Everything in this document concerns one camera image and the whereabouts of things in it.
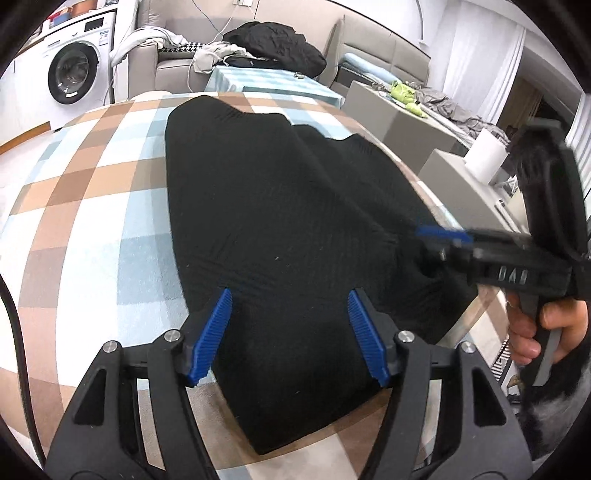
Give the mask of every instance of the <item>houndstooth pillow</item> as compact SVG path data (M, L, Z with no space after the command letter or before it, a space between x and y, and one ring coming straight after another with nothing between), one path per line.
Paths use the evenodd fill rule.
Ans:
M192 59L193 55L195 55L195 51L198 48L203 47L202 43L199 42L189 42L182 47L176 48L161 48L158 51L158 59L162 60L174 60L174 59Z

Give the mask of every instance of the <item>beige leather sofa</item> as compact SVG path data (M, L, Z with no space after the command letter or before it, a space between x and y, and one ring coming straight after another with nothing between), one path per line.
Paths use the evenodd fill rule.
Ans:
M371 20L345 14L335 25L326 53L327 66L317 79L343 96L348 87L335 78L346 53L354 53L405 82L427 83L430 58L426 53Z
M228 18L211 16L216 25L224 25ZM252 14L237 11L226 31L252 20ZM216 30L197 10L190 0L142 0L138 5L137 27L153 25L180 34L192 42L208 43L213 40ZM202 92L209 75L189 72L193 53L164 54L155 45L141 45L129 52L129 98L151 90L171 93L187 93L189 85L194 92Z

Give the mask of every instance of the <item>blue rubber tip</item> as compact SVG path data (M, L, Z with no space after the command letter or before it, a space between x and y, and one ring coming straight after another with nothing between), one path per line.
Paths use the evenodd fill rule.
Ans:
M187 377L194 385L209 372L231 314L232 292L226 288L213 308L201 337L193 347L193 365Z
M368 367L369 374L375 378L382 387L386 387L390 381L388 363L386 360L386 348L382 343L374 323L369 317L363 303L354 290L349 292L347 300L349 321L355 332L357 343L363 353L363 358Z
M447 240L460 240L464 243L471 244L474 240L464 230L445 230L440 226L421 225L417 228L416 236L436 236Z

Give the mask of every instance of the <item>metal screw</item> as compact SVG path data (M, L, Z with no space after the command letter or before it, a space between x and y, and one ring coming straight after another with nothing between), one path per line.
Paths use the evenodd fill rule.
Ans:
M167 342L176 342L179 338L181 338L181 332L178 330L169 330L164 334L164 340Z
M408 330L403 330L398 333L398 339L403 343L411 343L414 341L414 333L409 332Z
M103 351L105 353L111 353L115 350L117 350L117 342L115 342L114 340L109 340L108 342L105 342L105 344L103 345Z
M472 342L462 342L462 350L466 353L474 353L476 352L476 345Z

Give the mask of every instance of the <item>washing machine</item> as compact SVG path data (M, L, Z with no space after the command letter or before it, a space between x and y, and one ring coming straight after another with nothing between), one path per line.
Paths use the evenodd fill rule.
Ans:
M52 129L113 103L109 52L114 29L115 12L107 12L67 25L44 39L40 73L47 79L43 101Z

